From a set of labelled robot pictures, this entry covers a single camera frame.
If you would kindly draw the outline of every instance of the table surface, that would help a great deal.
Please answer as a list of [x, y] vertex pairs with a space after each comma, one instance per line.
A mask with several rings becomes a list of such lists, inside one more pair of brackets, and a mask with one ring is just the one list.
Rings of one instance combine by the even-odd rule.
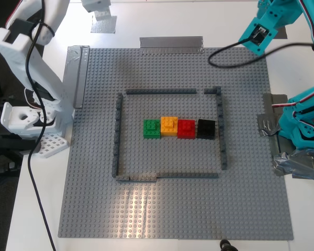
[[[43, 59], [62, 79], [67, 47], [139, 48], [140, 37], [203, 36], [204, 47], [223, 47], [238, 41], [257, 11], [256, 2], [112, 4], [115, 34], [90, 33], [92, 14], [71, 3]], [[288, 42], [311, 42], [305, 18], [287, 26], [288, 40], [274, 40], [269, 49]], [[293, 97], [314, 86], [314, 53], [290, 48], [267, 58], [273, 94]], [[66, 132], [70, 140], [72, 127]], [[57, 250], [220, 250], [219, 241], [177, 239], [58, 238], [58, 226], [69, 149], [48, 159], [32, 158], [32, 170]], [[293, 241], [233, 241], [239, 251], [304, 251], [314, 249], [314, 181], [285, 177], [293, 226]], [[51, 250], [30, 181], [25, 156], [17, 189], [6, 250]]]

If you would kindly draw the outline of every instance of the lego baseplate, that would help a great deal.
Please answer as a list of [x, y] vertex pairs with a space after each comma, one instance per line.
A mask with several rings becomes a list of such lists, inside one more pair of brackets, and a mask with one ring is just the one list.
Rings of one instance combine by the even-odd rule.
[[[263, 93], [270, 92], [266, 62], [232, 70], [215, 69], [207, 63], [213, 51], [141, 54], [140, 49], [91, 49], [83, 108], [76, 111], [74, 119], [59, 237], [293, 239], [284, 178], [272, 172], [268, 138], [261, 138], [257, 130], [257, 115], [264, 113]], [[217, 55], [216, 61], [231, 64], [254, 57], [245, 48], [233, 48]], [[206, 119], [215, 120], [214, 95], [204, 94], [204, 89], [214, 86], [221, 86], [223, 94], [228, 159], [228, 168], [218, 179], [168, 177], [156, 182], [117, 182], [111, 176], [118, 92], [196, 88], [197, 94], [170, 100], [164, 116], [186, 111], [184, 116], [190, 119], [200, 111]], [[149, 96], [144, 102], [157, 106], [169, 96]], [[161, 111], [141, 106], [135, 100], [139, 95], [130, 97], [131, 104], [124, 107], [131, 109], [131, 117], [121, 123], [121, 135], [129, 133], [130, 124], [135, 127], [130, 131], [137, 129], [141, 135], [131, 120], [141, 112], [149, 114], [146, 119], [159, 118]], [[127, 137], [130, 159], [122, 160], [130, 164], [126, 172], [147, 174], [152, 171], [144, 169], [149, 162], [167, 164], [179, 159], [188, 168], [203, 168], [193, 155], [182, 153], [182, 145], [172, 156], [155, 156], [135, 134]], [[169, 140], [160, 141], [165, 153]], [[131, 149], [140, 149], [141, 154]], [[202, 155], [200, 151], [197, 154], [198, 158]], [[220, 154], [218, 147], [215, 154]], [[214, 161], [220, 165], [219, 158]]]

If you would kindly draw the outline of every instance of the red lego brick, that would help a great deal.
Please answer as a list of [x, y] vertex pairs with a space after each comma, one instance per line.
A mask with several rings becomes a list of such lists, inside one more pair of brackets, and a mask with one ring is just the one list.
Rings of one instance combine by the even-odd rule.
[[195, 139], [195, 120], [178, 120], [178, 139]]

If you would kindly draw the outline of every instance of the yellow lego brick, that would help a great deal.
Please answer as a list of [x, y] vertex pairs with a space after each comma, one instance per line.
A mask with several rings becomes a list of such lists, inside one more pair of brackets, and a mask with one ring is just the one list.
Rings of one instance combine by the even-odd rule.
[[161, 136], [177, 136], [178, 117], [162, 117]]

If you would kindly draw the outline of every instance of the green lego brick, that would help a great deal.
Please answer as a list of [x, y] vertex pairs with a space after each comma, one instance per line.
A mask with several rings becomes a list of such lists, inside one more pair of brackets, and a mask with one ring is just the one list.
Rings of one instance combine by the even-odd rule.
[[145, 139], [161, 138], [161, 122], [159, 119], [145, 119], [143, 124], [143, 137]]

